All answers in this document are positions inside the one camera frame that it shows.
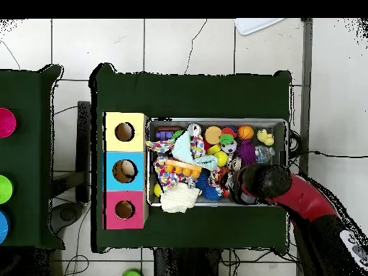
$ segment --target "yellow box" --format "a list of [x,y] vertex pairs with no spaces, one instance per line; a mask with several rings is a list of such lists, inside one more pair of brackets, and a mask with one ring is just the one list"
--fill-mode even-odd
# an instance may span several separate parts
[[144,152],[146,121],[144,114],[106,112],[107,151]]

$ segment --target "metal tray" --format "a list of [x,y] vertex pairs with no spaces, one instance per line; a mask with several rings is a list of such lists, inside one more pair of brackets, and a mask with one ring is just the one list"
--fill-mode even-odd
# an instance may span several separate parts
[[[270,164],[286,165],[288,161],[288,135],[289,125],[284,119],[213,119],[213,118],[174,118],[174,119],[150,119],[147,122],[147,140],[155,142],[155,132],[158,126],[182,126],[186,128],[189,124],[197,123],[202,127],[202,134],[209,126],[234,126],[250,125],[254,129],[254,134],[259,129],[266,129],[267,132],[272,132],[275,143],[273,148],[275,155]],[[161,206],[160,199],[153,193],[153,188],[157,182],[155,169],[152,162],[156,160],[157,153],[150,150],[147,151],[147,202],[152,206]],[[219,201],[209,201],[200,195],[195,203],[197,206],[241,206],[232,203],[228,198],[221,198]]]

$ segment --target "shape sorter box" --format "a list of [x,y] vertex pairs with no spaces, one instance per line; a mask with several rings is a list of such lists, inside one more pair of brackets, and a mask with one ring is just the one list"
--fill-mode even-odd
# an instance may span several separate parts
[[[111,152],[144,152],[146,150],[146,122],[144,114],[106,112],[106,150]],[[132,136],[119,140],[118,133],[126,134],[131,129]]]
[[[126,160],[133,164],[135,175],[131,182],[121,183],[114,177],[114,166]],[[145,153],[144,152],[107,152],[106,153],[106,190],[144,190],[145,189]]]
[[[146,122],[147,117],[144,114],[105,113],[104,229],[143,229],[148,217],[145,186]],[[128,209],[129,217],[122,216],[119,212],[126,213]]]
[[[121,202],[133,206],[130,218],[121,218],[116,207]],[[106,192],[106,229],[143,229],[148,217],[148,204],[143,191],[108,191]]]

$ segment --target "orange toy bone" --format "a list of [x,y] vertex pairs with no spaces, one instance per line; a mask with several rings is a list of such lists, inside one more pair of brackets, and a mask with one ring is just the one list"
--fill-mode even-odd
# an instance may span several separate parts
[[167,173],[171,173],[175,168],[175,172],[179,175],[181,173],[184,174],[186,177],[192,176],[193,178],[198,178],[202,167],[197,165],[192,165],[180,161],[175,161],[171,159],[167,159],[165,162],[165,171]]

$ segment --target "pink box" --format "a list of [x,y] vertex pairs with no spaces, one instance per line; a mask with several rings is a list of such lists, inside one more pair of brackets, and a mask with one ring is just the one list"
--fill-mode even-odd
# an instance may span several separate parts
[[[131,218],[122,219],[116,215],[115,208],[120,201],[129,201],[134,206]],[[148,204],[144,191],[106,192],[106,229],[143,229],[147,217]]]

